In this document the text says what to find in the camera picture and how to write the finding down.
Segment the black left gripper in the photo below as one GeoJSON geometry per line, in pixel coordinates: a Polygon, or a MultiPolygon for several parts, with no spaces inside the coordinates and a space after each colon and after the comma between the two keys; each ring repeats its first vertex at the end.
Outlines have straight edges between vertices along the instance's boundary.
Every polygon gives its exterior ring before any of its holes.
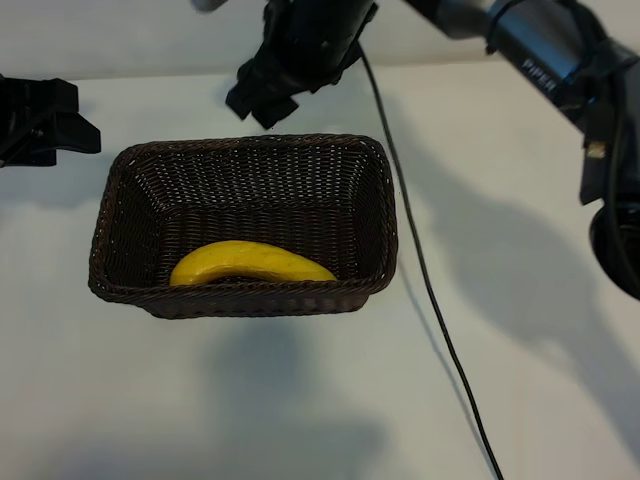
{"type": "Polygon", "coordinates": [[[2,76],[1,167],[52,167],[55,149],[99,153],[99,129],[78,112],[74,84],[2,76]]]}

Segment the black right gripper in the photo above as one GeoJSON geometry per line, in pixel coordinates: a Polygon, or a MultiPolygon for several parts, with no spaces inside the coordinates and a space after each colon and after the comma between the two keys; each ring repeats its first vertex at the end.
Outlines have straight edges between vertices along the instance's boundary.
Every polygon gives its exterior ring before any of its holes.
{"type": "Polygon", "coordinates": [[[336,84],[358,58],[357,44],[377,13],[374,1],[269,1],[263,44],[237,72],[226,97],[241,119],[250,114],[263,128],[291,115],[295,95],[336,84]]]}

